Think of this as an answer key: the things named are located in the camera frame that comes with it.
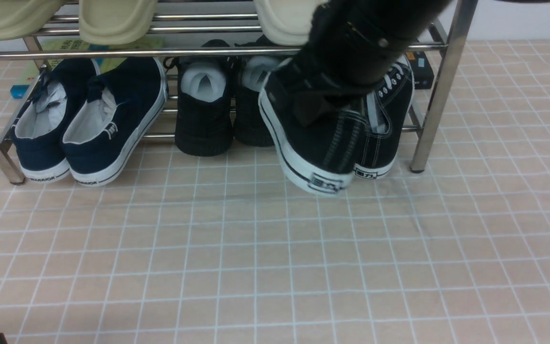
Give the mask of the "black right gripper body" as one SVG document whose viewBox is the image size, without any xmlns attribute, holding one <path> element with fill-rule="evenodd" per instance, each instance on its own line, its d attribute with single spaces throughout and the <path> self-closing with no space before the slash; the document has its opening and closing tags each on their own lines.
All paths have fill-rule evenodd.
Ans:
<svg viewBox="0 0 550 344">
<path fill-rule="evenodd" d="M 301 48 L 275 68 L 275 126 L 311 126 L 368 94 L 389 67 L 388 49 Z"/>
</svg>

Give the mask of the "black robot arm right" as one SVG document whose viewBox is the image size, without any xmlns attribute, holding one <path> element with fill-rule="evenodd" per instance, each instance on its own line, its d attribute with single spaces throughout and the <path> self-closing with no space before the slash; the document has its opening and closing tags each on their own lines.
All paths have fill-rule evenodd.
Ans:
<svg viewBox="0 0 550 344">
<path fill-rule="evenodd" d="M 448 0 L 330 0 L 308 40 L 269 77 L 266 97 L 282 123 L 303 127 L 372 92 L 389 67 L 450 5 Z"/>
</svg>

